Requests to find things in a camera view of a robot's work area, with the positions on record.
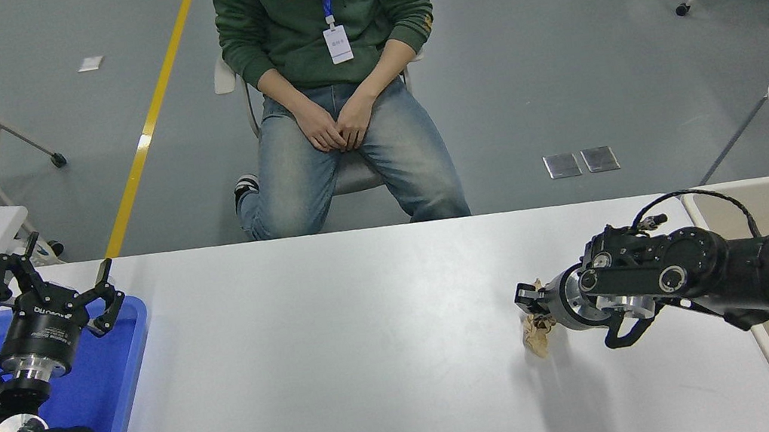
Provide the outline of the person's left hand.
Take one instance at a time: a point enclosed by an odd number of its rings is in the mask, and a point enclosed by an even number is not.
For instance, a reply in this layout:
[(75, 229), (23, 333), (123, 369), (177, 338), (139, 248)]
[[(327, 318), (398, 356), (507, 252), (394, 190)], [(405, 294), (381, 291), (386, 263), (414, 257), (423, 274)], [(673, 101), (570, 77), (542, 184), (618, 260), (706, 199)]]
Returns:
[(353, 151), (363, 145), (378, 94), (374, 90), (362, 90), (360, 88), (341, 108), (335, 123), (335, 129), (342, 139), (342, 144), (339, 146), (340, 151)]

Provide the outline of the person's right hand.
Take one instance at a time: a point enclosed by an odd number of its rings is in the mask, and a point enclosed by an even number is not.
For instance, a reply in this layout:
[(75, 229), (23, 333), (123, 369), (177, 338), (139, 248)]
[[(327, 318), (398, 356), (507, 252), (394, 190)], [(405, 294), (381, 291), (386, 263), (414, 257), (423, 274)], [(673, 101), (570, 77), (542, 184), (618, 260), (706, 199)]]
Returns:
[(332, 119), (323, 107), (311, 100), (301, 101), (291, 109), (304, 137), (319, 152), (344, 151), (346, 142), (337, 129), (336, 120)]

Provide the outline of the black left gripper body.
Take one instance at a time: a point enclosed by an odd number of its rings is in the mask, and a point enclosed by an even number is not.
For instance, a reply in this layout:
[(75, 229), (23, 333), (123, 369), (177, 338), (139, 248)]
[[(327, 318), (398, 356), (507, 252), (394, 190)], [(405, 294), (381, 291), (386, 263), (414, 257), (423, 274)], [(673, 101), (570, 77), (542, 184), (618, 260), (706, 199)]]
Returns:
[(44, 288), (43, 296), (23, 292), (14, 300), (13, 320), (0, 351), (0, 367), (14, 372), (22, 359), (42, 357), (59, 367), (72, 366), (81, 331), (87, 325), (84, 306), (70, 308), (77, 292), (62, 286)]

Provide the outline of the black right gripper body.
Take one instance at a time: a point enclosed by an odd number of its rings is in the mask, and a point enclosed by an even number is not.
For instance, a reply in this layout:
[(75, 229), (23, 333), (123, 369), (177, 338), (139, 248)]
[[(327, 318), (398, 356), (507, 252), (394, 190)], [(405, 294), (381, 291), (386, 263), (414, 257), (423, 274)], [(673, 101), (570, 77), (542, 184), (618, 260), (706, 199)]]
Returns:
[(578, 267), (571, 267), (547, 283), (543, 299), (556, 322), (578, 332), (589, 330), (580, 309), (583, 299), (578, 286)]

